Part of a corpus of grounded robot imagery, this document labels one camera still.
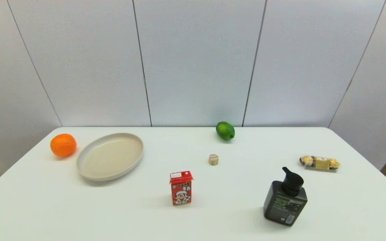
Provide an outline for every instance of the panel seam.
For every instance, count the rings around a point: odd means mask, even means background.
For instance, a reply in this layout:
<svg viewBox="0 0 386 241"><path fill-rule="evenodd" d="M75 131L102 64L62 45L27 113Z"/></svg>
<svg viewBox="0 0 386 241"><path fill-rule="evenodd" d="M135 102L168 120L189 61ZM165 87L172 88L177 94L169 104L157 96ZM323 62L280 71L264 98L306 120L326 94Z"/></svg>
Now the panel seam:
<svg viewBox="0 0 386 241"><path fill-rule="evenodd" d="M141 42L139 41L138 21L136 20L136 10L135 10L135 1L134 0L132 0L132 6L133 6L133 15L135 16L135 26L136 26L136 35L138 37L139 55L141 56L142 76L144 77L143 80L144 80L145 95L147 97L148 116L150 117L150 126L153 127L153 123L151 121L150 102L148 100L147 82L145 81L144 62L142 61Z"/></svg>
<svg viewBox="0 0 386 241"><path fill-rule="evenodd" d="M250 99L251 84L253 82L254 69L256 67L257 53L259 52L260 37L262 36L263 23L265 20L266 6L268 5L268 0L265 1L265 7L263 8L262 15L262 24L260 25L259 38L257 40L256 54L254 55L253 70L251 72L250 86L248 87L247 102L245 103L244 119L242 119L242 127L244 127L245 116L247 115L248 100Z"/></svg>
<svg viewBox="0 0 386 241"><path fill-rule="evenodd" d="M23 40L22 33L20 32L19 26L18 26L18 24L17 24L16 18L14 17L13 11L12 11L11 6L10 6L10 3L8 2L8 0L6 0L6 2L7 2L7 4L8 4L8 8L10 9L10 12L11 12L11 15L12 15L12 17L13 17L14 23L16 24L17 31L19 32L20 38L22 39L23 45L25 46L26 53L28 53L29 59L31 60L31 64L32 64L32 66L34 67L35 73L37 74L37 77L38 77L38 79L40 80L41 86L43 87L43 90L44 90L44 92L46 93L47 98L49 99L50 105L52 106L52 109L53 109L53 111L55 112L56 117L58 118L58 121L59 121L60 126L63 127L62 122L60 121L60 118L59 118L59 116L58 116L58 113L56 112L55 106L53 105L52 100L51 100L50 97L49 97L49 93L47 93L47 90L46 90L46 88L44 87L43 81L41 80L41 77L40 77L40 75L39 75L39 73L38 73L38 71L37 71L37 68L35 67L34 62L32 61L31 54L29 53L29 50L28 50L28 48L26 47L25 40Z"/></svg>
<svg viewBox="0 0 386 241"><path fill-rule="evenodd" d="M340 106L342 105L343 98L345 98L346 92L348 92L349 87L351 87L352 80L354 79L354 76L357 73L358 68L360 67L361 61L363 60L364 54L366 53L367 47L369 47L370 40L372 39L373 33L375 32L376 26L378 25L378 22L379 22L381 14L382 14L383 8L385 7L385 3L386 3L386 0L383 2L383 5L382 5L381 11L379 13L378 19L376 20L375 26L373 27L373 30L372 30L372 34L369 37L369 41L367 41L366 47L364 48L363 54L361 55L361 58L360 58L360 61L358 61L357 67L355 68L355 71L354 71L354 74L352 75L352 78L349 81L348 86L346 87L345 93L343 93L342 99L340 100L339 105L337 106L336 111L334 112L333 117L331 118L331 121L328 124L327 128L330 128L331 123L333 123L334 117L336 116L337 111L339 110Z"/></svg>

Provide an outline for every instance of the barcode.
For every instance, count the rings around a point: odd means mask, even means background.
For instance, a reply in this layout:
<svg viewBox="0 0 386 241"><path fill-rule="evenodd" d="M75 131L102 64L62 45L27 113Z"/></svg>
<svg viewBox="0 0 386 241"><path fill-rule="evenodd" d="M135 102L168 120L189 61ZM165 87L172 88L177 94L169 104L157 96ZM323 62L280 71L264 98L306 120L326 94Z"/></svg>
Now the barcode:
<svg viewBox="0 0 386 241"><path fill-rule="evenodd" d="M288 216L287 221L285 221L285 223L286 224L291 224L291 222L293 222L293 220L294 220L294 216L290 215L290 216Z"/></svg>

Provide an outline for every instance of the clear plastic packaging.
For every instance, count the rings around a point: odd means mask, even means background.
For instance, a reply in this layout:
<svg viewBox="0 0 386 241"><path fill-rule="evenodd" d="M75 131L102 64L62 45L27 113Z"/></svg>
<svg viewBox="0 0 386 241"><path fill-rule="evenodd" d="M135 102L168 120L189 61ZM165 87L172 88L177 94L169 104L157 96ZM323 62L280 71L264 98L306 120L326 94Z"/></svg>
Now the clear plastic packaging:
<svg viewBox="0 0 386 241"><path fill-rule="evenodd" d="M302 166L320 170L337 170L340 167L340 163L336 159L327 157L316 156L303 156L300 157L300 163Z"/></svg>

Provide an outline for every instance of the orange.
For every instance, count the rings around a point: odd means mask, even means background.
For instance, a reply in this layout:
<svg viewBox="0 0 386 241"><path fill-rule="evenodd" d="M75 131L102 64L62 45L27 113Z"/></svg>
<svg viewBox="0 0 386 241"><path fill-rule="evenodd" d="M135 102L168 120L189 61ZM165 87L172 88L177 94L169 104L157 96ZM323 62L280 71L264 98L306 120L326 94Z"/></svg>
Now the orange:
<svg viewBox="0 0 386 241"><path fill-rule="evenodd" d="M57 157L67 157L75 152L77 142L70 134L60 134L52 139L50 148Z"/></svg>

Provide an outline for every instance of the cartoon character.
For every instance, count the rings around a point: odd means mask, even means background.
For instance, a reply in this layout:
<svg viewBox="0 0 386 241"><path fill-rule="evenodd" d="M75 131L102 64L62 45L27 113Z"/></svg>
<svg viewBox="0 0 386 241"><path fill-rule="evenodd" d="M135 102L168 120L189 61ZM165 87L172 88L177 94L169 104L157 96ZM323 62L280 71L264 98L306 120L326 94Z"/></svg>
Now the cartoon character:
<svg viewBox="0 0 386 241"><path fill-rule="evenodd" d="M191 198L191 196L188 196L186 191L184 191L184 190L179 191L179 192L177 192L177 194L175 196L175 199L176 199L175 204L187 203L187 201L190 200L190 198Z"/></svg>

